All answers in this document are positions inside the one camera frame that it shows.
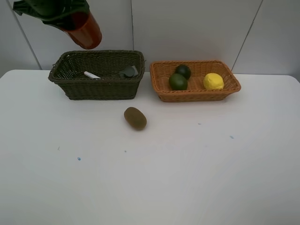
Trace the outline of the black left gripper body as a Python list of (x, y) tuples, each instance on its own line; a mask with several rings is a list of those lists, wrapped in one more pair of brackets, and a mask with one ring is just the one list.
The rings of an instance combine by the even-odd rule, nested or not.
[(86, 13), (90, 6), (85, 0), (20, 0), (13, 2), (13, 11), (40, 19), (43, 22), (62, 22), (75, 13)]

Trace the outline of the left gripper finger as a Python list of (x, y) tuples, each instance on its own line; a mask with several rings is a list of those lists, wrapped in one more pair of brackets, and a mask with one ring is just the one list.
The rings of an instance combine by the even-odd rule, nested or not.
[(60, 30), (77, 30), (87, 22), (88, 18), (89, 13), (73, 13), (57, 19), (42, 20), (42, 22)]

